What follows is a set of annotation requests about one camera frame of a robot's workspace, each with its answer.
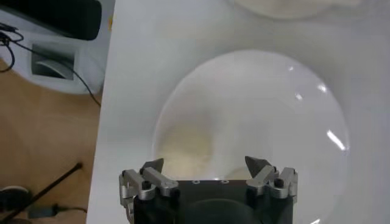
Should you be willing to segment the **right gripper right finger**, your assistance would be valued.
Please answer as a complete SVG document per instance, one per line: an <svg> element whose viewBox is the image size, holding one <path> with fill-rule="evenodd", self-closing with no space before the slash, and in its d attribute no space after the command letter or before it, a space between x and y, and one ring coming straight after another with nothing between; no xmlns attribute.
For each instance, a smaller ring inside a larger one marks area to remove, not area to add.
<svg viewBox="0 0 390 224"><path fill-rule="evenodd" d="M246 185L256 196L268 194L278 200L291 198L293 203L297 202L298 173L294 168L285 167L279 172L268 160L252 156L245 156L245 162L251 175Z"/></svg>

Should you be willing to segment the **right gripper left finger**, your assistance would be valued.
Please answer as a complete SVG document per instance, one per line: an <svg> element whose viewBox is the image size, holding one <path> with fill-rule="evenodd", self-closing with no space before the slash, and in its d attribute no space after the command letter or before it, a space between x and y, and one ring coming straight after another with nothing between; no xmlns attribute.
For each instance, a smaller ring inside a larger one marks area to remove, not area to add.
<svg viewBox="0 0 390 224"><path fill-rule="evenodd" d="M164 176L164 159L147 161L137 172L134 169L123 170L119 175L120 204L126 210L129 222L135 222L135 200L150 201L157 195L173 197L179 191L179 183Z"/></svg>

